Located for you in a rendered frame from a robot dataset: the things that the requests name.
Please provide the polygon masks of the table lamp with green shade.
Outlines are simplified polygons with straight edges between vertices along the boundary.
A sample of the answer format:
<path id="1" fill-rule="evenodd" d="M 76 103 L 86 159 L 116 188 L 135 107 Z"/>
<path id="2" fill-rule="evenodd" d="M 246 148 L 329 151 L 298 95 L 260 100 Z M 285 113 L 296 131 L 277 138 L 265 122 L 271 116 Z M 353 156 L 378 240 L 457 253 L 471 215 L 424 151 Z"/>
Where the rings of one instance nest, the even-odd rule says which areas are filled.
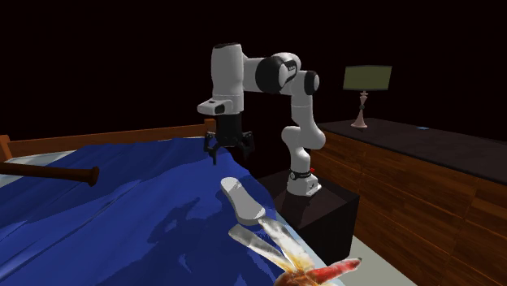
<path id="1" fill-rule="evenodd" d="M 369 91 L 387 91 L 392 66 L 360 65 L 347 66 L 344 70 L 343 90 L 358 91 L 360 106 L 357 118 L 351 124 L 356 129 L 366 129 L 364 120 L 365 103 Z"/>

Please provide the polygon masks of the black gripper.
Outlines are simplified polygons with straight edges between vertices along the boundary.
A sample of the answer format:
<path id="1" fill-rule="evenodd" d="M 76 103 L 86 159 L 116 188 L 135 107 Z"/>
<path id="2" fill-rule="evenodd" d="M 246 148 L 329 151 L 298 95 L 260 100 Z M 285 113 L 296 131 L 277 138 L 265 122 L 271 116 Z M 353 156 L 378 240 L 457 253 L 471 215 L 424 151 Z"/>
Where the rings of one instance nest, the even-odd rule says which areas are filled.
<path id="1" fill-rule="evenodd" d="M 204 151 L 217 164 L 217 151 L 220 147 L 235 147 L 241 149 L 243 158 L 247 159 L 255 151 L 254 136 L 252 132 L 242 132 L 241 113 L 234 115 L 219 115 L 217 117 L 216 133 L 207 132 L 204 136 Z"/>

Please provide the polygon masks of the dark robot stand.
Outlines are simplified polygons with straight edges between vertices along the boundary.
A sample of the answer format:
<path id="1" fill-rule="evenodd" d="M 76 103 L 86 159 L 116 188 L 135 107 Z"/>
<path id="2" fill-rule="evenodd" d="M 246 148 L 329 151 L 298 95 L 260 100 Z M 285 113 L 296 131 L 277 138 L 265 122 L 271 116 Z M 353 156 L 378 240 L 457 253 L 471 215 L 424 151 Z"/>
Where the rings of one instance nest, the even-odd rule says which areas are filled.
<path id="1" fill-rule="evenodd" d="M 288 172 L 262 177 L 277 212 L 327 265 L 349 256 L 360 196 L 324 178 L 310 197 L 286 190 Z"/>

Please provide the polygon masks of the wooden chest of drawers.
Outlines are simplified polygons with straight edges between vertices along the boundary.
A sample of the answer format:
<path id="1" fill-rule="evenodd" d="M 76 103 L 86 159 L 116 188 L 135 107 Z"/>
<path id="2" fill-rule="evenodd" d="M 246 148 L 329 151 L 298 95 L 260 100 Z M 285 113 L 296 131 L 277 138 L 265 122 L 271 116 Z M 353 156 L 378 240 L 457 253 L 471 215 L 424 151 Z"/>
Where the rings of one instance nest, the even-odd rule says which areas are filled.
<path id="1" fill-rule="evenodd" d="M 382 119 L 321 129 L 314 169 L 360 197 L 360 241 L 417 286 L 507 286 L 507 142 Z"/>

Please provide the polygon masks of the brown baseball bat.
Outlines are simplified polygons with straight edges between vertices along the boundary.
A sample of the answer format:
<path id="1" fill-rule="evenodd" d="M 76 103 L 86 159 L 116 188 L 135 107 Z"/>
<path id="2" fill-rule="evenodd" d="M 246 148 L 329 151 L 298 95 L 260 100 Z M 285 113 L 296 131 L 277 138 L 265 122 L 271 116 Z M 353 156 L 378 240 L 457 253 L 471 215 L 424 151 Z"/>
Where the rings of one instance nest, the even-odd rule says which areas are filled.
<path id="1" fill-rule="evenodd" d="M 99 172 L 99 167 L 92 167 L 90 169 L 75 169 L 0 162 L 1 175 L 72 180 L 87 183 L 90 187 L 93 187 L 97 183 Z"/>

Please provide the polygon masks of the red dragonfly figure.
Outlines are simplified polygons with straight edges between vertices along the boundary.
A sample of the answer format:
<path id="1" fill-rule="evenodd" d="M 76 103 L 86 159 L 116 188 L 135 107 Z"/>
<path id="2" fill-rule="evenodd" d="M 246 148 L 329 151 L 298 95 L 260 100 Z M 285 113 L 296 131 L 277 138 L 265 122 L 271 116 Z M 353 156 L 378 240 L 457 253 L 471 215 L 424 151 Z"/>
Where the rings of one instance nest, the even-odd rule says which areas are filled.
<path id="1" fill-rule="evenodd" d="M 232 227 L 228 235 L 284 270 L 273 286 L 338 286 L 332 282 L 334 279 L 357 270 L 362 264 L 362 258 L 347 258 L 317 268 L 282 223 L 268 217 L 261 217 L 258 223 L 281 251 L 240 224 Z"/>

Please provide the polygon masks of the white slipper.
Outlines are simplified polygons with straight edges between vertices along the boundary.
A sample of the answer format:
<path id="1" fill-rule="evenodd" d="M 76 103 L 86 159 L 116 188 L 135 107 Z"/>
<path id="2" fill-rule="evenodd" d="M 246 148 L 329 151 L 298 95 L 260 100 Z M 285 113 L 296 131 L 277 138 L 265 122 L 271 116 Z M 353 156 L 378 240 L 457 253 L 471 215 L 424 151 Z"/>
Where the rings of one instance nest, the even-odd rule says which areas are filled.
<path id="1" fill-rule="evenodd" d="M 243 184 L 235 177 L 221 179 L 220 186 L 232 205 L 237 221 L 245 226 L 258 224 L 258 220 L 266 215 L 266 209 L 254 200 Z"/>

